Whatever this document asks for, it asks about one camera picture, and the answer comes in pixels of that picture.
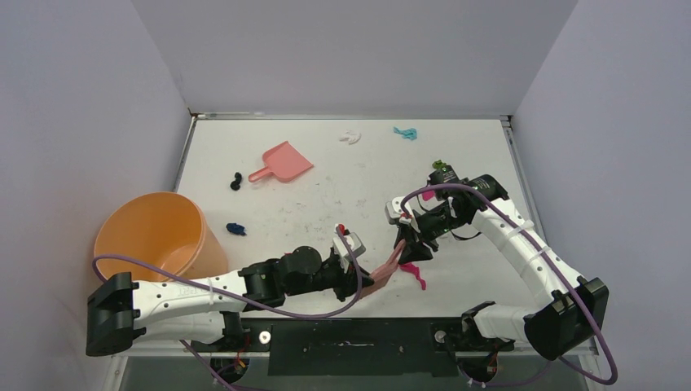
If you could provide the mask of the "pink plastic hand brush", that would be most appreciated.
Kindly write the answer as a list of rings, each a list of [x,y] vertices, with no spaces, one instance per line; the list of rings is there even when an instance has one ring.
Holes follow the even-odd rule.
[[[398,259],[405,247],[405,244],[406,241],[404,239],[399,240],[387,261],[377,267],[370,274],[373,284],[362,289],[360,298],[372,295],[374,292],[382,289],[389,282],[391,276],[398,269]]]

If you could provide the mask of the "pink plastic dustpan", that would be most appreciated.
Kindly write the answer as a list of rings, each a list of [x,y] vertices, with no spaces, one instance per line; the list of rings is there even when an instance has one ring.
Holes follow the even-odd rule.
[[[264,167],[248,176],[250,182],[274,177],[278,181],[291,182],[312,169],[308,161],[290,142],[284,141],[262,154]]]

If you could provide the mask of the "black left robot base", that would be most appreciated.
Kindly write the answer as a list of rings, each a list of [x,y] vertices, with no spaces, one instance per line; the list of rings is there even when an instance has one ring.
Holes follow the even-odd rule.
[[[214,342],[213,347],[217,353],[235,352],[232,358],[212,358],[209,363],[213,370],[228,384],[240,380],[249,369],[249,360],[240,356],[250,342],[249,329],[241,325],[240,316],[237,313],[222,312],[224,328],[222,338]]]

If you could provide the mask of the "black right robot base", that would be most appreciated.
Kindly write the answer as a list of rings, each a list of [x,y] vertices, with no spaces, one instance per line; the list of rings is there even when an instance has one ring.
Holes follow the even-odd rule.
[[[480,384],[495,378],[499,353],[512,351],[515,345],[515,340],[482,336],[470,319],[436,322],[431,332],[436,350],[445,352],[463,375]]]

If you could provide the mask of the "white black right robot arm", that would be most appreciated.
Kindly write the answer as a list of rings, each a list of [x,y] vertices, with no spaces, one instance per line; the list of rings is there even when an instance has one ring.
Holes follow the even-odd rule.
[[[462,226],[473,227],[496,247],[527,286],[534,304],[528,307],[486,301],[460,317],[460,340],[470,349],[504,341],[520,341],[554,361],[584,341],[601,335],[609,289],[598,278],[586,279],[567,265],[535,232],[508,192],[489,174],[459,178],[447,165],[433,171],[426,192],[438,205],[419,213],[409,201],[420,193],[392,199],[385,206],[397,238],[405,244],[404,265],[429,261],[437,239]]]

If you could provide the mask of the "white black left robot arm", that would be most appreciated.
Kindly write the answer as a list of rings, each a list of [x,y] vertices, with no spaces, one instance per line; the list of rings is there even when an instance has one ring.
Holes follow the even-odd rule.
[[[167,281],[134,280],[130,272],[104,280],[87,300],[86,355],[119,354],[138,342],[189,340],[230,351],[249,339],[243,313],[274,311],[287,297],[333,290],[339,301],[374,284],[349,253],[327,259],[309,246],[224,275]]]

